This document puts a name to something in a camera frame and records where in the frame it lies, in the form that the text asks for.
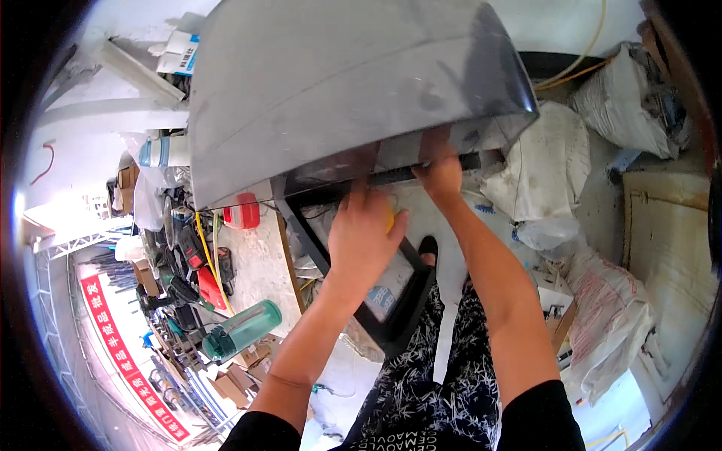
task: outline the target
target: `red banner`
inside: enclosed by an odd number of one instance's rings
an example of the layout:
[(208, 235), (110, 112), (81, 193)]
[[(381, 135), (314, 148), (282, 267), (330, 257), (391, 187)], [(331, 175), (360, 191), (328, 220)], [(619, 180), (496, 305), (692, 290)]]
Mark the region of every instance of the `red banner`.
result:
[(80, 284), (90, 308), (90, 314), (100, 331), (103, 345), (108, 350), (108, 354), (110, 354), (113, 363), (116, 364), (118, 371), (133, 388), (133, 391), (148, 409), (151, 416), (158, 421), (158, 424), (163, 426), (176, 442), (182, 442), (188, 437), (188, 431), (181, 426), (181, 423), (170, 412), (163, 400), (155, 395), (153, 387), (136, 367), (126, 344), (123, 342), (120, 333), (118, 333), (116, 322), (110, 316), (110, 310), (105, 304), (105, 295), (103, 295), (103, 289), (100, 287), (98, 276), (82, 279)]

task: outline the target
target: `person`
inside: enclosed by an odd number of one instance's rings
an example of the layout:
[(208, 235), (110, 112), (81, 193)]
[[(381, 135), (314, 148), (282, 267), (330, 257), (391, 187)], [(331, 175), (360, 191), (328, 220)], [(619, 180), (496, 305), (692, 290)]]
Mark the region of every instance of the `person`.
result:
[[(436, 147), (445, 147), (442, 140)], [(336, 450), (584, 450), (560, 381), (536, 287), (514, 254), (461, 197), (456, 152), (414, 175), (451, 225), (469, 277), (443, 384), (432, 380), (443, 304), (433, 284), (406, 348), (386, 359)], [(339, 334), (396, 252), (408, 215), (387, 233), (384, 194), (355, 183), (329, 233), (331, 269), (321, 292), (280, 346), (248, 412), (221, 447), (297, 450), (313, 384)], [(426, 237), (419, 253), (436, 264)]]

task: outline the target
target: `forearm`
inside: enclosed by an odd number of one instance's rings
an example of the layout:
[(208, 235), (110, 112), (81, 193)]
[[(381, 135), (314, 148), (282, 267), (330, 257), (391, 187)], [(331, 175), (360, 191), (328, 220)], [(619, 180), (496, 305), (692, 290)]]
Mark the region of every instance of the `forearm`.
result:
[(504, 406), (559, 370), (536, 287), (507, 246), (461, 195), (437, 202), (458, 239), (487, 316), (490, 348)]
[(311, 388), (365, 295), (363, 287), (340, 279), (332, 269), (318, 298), (283, 340), (249, 411), (272, 413), (302, 433)]

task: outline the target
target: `plastic container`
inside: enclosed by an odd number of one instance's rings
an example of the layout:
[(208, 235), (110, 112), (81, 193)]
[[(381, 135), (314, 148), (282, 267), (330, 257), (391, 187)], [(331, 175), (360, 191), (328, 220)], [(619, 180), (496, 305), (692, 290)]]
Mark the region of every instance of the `plastic container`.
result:
[(211, 360), (223, 360), (241, 352), (281, 324), (281, 311), (264, 299), (217, 325), (203, 339), (203, 350)]
[(189, 166), (191, 150), (188, 148), (188, 137), (164, 136), (148, 140), (140, 148), (138, 166)]
[(255, 229), (261, 223), (256, 195), (241, 193), (236, 196), (240, 205), (228, 206), (223, 209), (223, 222), (233, 229)]
[(200, 288), (203, 299), (213, 304), (213, 307), (216, 307), (218, 310), (226, 310), (221, 290), (218, 288), (218, 283), (216, 279), (213, 278), (213, 274), (208, 269), (208, 266), (203, 266), (196, 273), (198, 274), (198, 287)]

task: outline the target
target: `gray metal hood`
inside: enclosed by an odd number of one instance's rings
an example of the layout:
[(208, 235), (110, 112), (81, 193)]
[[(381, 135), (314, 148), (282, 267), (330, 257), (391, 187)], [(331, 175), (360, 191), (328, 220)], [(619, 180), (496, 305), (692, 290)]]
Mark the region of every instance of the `gray metal hood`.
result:
[(337, 152), (481, 118), (516, 140), (538, 115), (493, 8), (475, 1), (225, 0), (191, 92), (196, 205)]

